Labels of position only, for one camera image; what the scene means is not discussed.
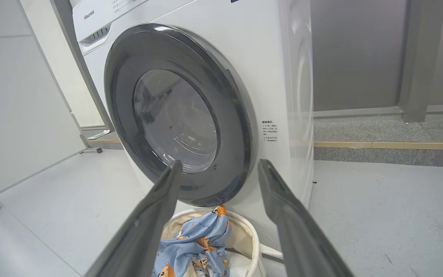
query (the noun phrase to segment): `white laundry basket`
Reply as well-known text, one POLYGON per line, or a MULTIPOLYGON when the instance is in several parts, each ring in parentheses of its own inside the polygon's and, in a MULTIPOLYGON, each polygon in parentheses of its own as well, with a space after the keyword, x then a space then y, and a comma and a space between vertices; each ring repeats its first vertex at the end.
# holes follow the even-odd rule
MULTIPOLYGON (((211 212, 212 208, 200 208, 200 209, 188 209, 178 214, 174 214, 172 219, 167 222, 163 228, 161 240, 171 239, 176 233, 181 230, 181 226, 192 216, 199 217, 208 212, 211 212)), ((226 211, 226 215, 232 226, 230 237, 225 243, 227 249, 235 249, 239 254, 242 254, 246 258, 250 259, 250 265, 248 265, 245 275, 232 274, 232 268, 230 267, 230 258, 228 269, 230 271, 230 277, 266 277, 266 270, 261 263, 261 254, 268 254, 280 259, 283 259, 283 254, 279 251, 267 247, 261 244, 257 232, 254 226, 244 217, 235 212, 226 211)))

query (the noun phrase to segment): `door glass window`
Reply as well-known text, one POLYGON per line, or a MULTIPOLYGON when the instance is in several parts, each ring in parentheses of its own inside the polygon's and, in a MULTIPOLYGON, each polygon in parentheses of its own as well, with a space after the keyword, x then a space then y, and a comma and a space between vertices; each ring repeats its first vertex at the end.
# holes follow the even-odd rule
POLYGON ((150 70, 138 80, 134 113, 146 141, 165 165, 183 163, 183 171, 200 172, 215 158, 217 132, 199 93, 179 75, 150 70))

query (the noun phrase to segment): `washing machine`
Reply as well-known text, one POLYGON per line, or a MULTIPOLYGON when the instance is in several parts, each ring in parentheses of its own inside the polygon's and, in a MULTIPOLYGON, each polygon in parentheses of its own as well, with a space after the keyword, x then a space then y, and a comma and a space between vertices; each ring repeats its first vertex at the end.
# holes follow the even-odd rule
POLYGON ((82 0, 73 20, 140 197, 180 160, 176 213, 224 204, 279 249, 253 168, 271 161, 308 207, 309 0, 82 0))

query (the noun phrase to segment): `clothing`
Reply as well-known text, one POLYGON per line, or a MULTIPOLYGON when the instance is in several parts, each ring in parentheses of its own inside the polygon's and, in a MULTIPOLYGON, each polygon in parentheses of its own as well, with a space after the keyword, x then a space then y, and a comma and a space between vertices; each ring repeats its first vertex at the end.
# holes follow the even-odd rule
POLYGON ((203 216, 192 217, 174 238, 160 241, 153 277, 183 277, 192 266, 206 277, 210 276, 209 271, 213 272, 212 277, 228 277, 225 241, 230 231, 223 205, 203 216))

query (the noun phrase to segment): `metal frame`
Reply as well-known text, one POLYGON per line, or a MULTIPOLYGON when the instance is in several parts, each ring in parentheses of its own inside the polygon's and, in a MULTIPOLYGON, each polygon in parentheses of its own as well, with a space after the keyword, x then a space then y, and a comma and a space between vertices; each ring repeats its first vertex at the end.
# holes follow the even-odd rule
POLYGON ((95 152, 100 154, 100 153, 103 152, 102 148, 100 148, 100 147, 91 147, 90 144, 88 143, 88 140, 85 138, 85 136, 83 134, 80 134, 80 138, 81 138, 81 141, 83 142, 83 144, 86 147, 86 149, 81 151, 80 154, 83 154, 83 153, 95 153, 95 152))
POLYGON ((112 121, 109 117, 109 114, 107 113, 107 110, 105 109, 105 106, 102 103, 100 96, 98 95, 97 88, 95 87, 95 84, 93 83, 92 80, 92 76, 88 71, 85 59, 81 54, 80 46, 76 41, 76 33, 74 31, 74 26, 73 26, 73 9, 71 3, 69 2, 69 0, 50 0, 50 1, 52 8, 54 9, 54 12, 56 14, 56 17, 58 19, 59 25, 61 26, 63 34, 65 35, 66 41, 69 45, 69 49, 73 54, 73 57, 76 61, 76 64, 78 65, 78 68, 85 81, 88 91, 92 96, 95 106, 97 106, 98 113, 100 114, 100 117, 102 118, 106 128, 106 130, 103 131, 102 133, 93 135, 92 136, 93 138, 89 137, 90 140, 94 140, 95 138, 101 137, 102 135, 106 135, 107 133, 114 131, 114 126, 112 125, 112 121))
POLYGON ((443 24, 443 0, 410 0, 399 108, 403 121, 425 121, 443 24))

